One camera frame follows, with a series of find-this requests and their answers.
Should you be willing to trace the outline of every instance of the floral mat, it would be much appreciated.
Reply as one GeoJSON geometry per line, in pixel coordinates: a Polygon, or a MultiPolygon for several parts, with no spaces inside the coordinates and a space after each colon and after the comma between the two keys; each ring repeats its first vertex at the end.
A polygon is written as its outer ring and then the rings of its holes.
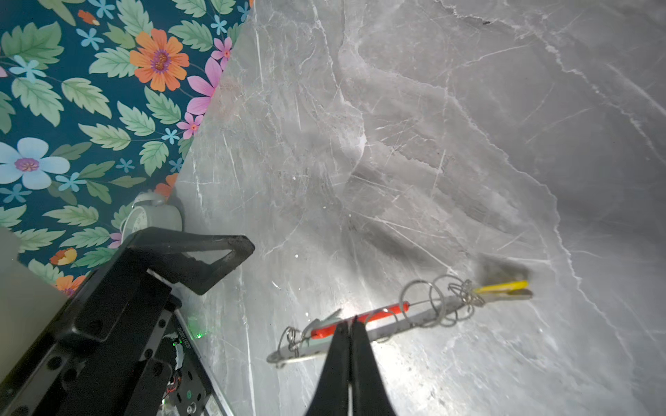
{"type": "Polygon", "coordinates": [[[166,197],[253,0],[7,1],[0,226],[71,296],[120,245],[139,192],[166,197]]]}

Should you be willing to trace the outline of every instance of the orange flower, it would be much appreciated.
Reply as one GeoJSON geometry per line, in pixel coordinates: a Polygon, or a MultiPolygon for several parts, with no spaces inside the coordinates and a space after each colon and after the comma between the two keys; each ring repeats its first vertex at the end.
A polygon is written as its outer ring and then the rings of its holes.
{"type": "Polygon", "coordinates": [[[76,280],[74,280],[74,276],[65,276],[64,278],[58,278],[58,280],[55,281],[55,287],[71,298],[84,280],[85,276],[79,276],[76,280]]]}
{"type": "Polygon", "coordinates": [[[67,250],[60,250],[51,258],[51,264],[56,266],[64,266],[65,264],[73,263],[77,259],[77,251],[73,248],[67,250]]]}
{"type": "Polygon", "coordinates": [[[164,91],[165,84],[170,91],[180,87],[178,80],[185,79],[187,73],[182,67],[190,66],[190,59],[182,50],[182,43],[175,37],[169,38],[167,32],[153,29],[153,37],[146,32],[137,36],[137,43],[143,48],[139,52],[131,51],[129,61],[138,67],[134,71],[139,81],[147,83],[151,81],[151,88],[155,91],[164,91]]]}
{"type": "Polygon", "coordinates": [[[176,179],[178,179],[177,173],[167,176],[166,184],[157,184],[157,186],[155,186],[155,193],[163,195],[168,199],[169,196],[171,196],[171,192],[173,192],[173,186],[176,184],[176,179]]]}

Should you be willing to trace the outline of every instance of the purple flower center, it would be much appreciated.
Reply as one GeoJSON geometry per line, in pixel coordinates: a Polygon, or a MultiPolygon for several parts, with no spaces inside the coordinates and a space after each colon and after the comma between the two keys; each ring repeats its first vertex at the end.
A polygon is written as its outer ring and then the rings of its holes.
{"type": "Polygon", "coordinates": [[[151,66],[153,67],[155,72],[160,74],[165,73],[170,64],[171,64],[171,57],[168,55],[166,51],[160,49],[155,53],[155,55],[153,55],[153,61],[151,62],[151,66]]]}
{"type": "Polygon", "coordinates": [[[39,161],[32,158],[23,158],[14,162],[14,166],[21,172],[32,172],[39,169],[39,161]]]}

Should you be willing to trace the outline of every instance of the yellow handle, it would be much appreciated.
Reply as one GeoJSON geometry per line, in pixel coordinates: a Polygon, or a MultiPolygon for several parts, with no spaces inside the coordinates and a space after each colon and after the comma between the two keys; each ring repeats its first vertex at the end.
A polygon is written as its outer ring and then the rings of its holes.
{"type": "Polygon", "coordinates": [[[527,280],[520,280],[518,282],[509,282],[492,286],[484,286],[482,288],[475,289],[474,293],[486,294],[489,292],[511,292],[513,290],[525,289],[528,286],[529,282],[527,280]]]}

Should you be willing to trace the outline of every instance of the marble surface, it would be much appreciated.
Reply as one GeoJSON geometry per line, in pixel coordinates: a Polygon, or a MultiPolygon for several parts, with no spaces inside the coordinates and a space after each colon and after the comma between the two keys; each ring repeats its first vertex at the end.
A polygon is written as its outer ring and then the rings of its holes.
{"type": "MultiPolygon", "coordinates": [[[[176,184],[185,230],[255,254],[185,312],[237,415],[299,415],[287,325],[474,258],[529,302],[375,345],[400,415],[666,414],[666,8],[257,1],[176,184]]],[[[215,260],[219,253],[203,258],[215,260]]]]}

